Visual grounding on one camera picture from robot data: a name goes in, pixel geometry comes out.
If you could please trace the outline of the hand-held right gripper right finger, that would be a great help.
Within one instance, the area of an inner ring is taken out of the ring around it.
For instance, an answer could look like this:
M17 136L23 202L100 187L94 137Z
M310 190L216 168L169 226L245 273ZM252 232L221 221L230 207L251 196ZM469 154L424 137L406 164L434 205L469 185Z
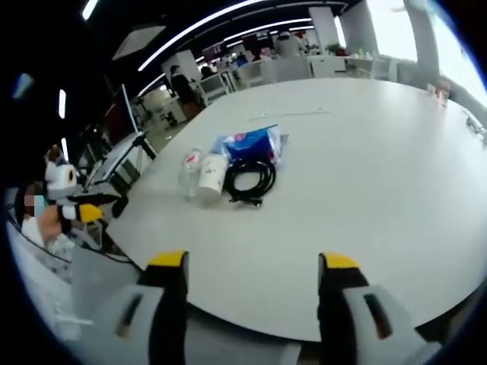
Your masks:
M372 285L346 255L318 256L317 319L325 364L426 364L441 349L414 328L409 314Z

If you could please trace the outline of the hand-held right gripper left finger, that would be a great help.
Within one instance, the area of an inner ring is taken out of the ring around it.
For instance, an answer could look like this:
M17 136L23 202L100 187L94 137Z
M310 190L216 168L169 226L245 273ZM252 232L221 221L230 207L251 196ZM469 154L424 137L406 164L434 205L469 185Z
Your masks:
M189 253L150 259L101 307L102 364L185 364Z

